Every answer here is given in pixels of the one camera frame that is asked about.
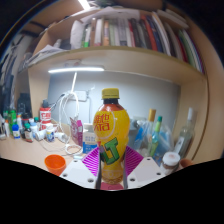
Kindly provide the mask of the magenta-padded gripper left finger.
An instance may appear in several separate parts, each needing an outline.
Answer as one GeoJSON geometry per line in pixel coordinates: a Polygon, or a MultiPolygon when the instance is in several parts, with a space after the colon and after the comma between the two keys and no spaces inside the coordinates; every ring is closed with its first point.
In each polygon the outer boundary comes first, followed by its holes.
{"type": "Polygon", "coordinates": [[[84,188],[99,189],[101,186],[99,149],[94,148],[82,158],[75,157],[60,177],[84,188]]]}

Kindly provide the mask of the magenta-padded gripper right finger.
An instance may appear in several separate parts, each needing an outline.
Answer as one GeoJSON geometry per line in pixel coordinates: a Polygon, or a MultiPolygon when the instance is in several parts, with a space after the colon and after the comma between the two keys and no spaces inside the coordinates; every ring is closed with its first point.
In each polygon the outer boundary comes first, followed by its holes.
{"type": "Polygon", "coordinates": [[[152,157],[143,157],[131,147],[126,147],[123,175],[125,189],[140,188],[163,177],[164,174],[152,157]]]}

